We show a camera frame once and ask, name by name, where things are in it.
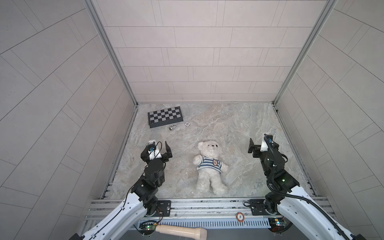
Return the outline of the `blue white striped knit sweater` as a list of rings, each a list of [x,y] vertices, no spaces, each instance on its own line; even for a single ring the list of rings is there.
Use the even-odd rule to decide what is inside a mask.
[[[197,170],[212,169],[220,174],[222,173],[222,162],[220,160],[202,156],[201,162],[197,166]]]

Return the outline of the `white plush teddy bear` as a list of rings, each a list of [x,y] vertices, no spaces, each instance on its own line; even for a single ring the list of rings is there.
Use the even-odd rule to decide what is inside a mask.
[[[215,195],[224,196],[228,187],[222,183],[221,174],[227,172],[229,166],[220,160],[220,144],[213,140],[202,141],[198,143],[198,150],[200,154],[193,159],[198,171],[197,190],[207,193],[212,188]]]

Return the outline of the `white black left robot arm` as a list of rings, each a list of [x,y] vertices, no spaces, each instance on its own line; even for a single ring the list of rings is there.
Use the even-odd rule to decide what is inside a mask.
[[[143,174],[128,190],[125,199],[96,226],[82,234],[74,234],[71,240],[118,240],[135,223],[146,215],[152,215],[157,208],[158,188],[165,182],[166,162],[173,157],[167,143],[162,154],[158,146],[148,143],[141,153],[141,158],[147,163]]]

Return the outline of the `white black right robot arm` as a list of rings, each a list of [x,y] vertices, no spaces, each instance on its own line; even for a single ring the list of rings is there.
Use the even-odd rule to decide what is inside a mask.
[[[265,134],[260,145],[250,140],[248,152],[260,159],[270,192],[264,206],[270,215],[279,214],[289,220],[310,240],[363,240],[361,234],[335,221],[285,170],[288,157],[279,151],[273,135]]]

